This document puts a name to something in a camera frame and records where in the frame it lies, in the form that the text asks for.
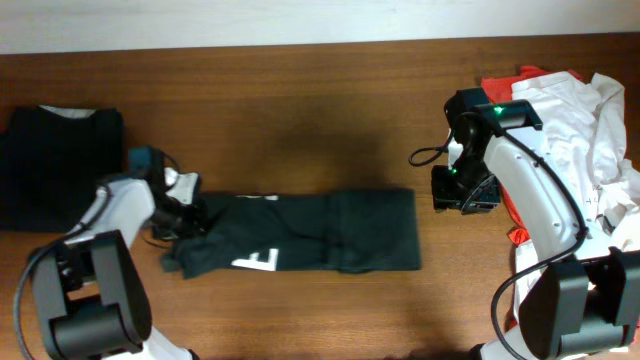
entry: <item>wooden tabletop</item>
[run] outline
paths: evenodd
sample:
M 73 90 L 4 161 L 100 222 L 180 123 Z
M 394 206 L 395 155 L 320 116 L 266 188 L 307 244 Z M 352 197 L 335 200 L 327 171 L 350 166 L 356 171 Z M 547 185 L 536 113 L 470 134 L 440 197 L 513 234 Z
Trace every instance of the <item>wooden tabletop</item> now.
M 637 167 L 638 58 L 640 34 L 0 56 L 0 119 L 6 125 L 16 106 L 34 104 L 116 107 L 128 147 L 163 149 L 199 172 L 205 190 L 415 189 L 421 271 L 218 270 L 183 280 L 162 272 L 162 250 L 137 241 L 131 253 L 155 326 L 202 359 L 381 359 L 414 350 L 446 359 L 495 338 L 489 304 L 511 274 L 513 222 L 504 206 L 436 214 L 430 168 L 409 166 L 407 156 L 444 141 L 442 109 L 456 90 L 533 64 L 625 85 L 627 157 Z M 0 358 L 17 359 L 17 278 L 28 252 L 54 235 L 0 237 Z M 27 341 L 45 358 L 26 294 Z M 509 305 L 505 295 L 501 318 Z

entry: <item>white cloth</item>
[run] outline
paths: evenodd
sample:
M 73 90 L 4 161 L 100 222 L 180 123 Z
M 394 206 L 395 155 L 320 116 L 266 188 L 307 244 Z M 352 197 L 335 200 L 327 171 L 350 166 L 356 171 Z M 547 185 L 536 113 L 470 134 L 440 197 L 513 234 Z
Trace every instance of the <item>white cloth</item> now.
M 606 216 L 616 226 L 612 245 L 623 251 L 640 249 L 640 173 L 624 159 L 624 87 L 600 74 L 584 84 L 559 72 L 514 83 L 511 89 L 514 100 L 528 100 L 540 116 L 551 157 L 582 205 L 585 219 L 601 226 Z M 531 242 L 517 249 L 518 271 L 537 261 Z M 540 274 L 535 272 L 516 283 L 516 319 L 522 300 Z

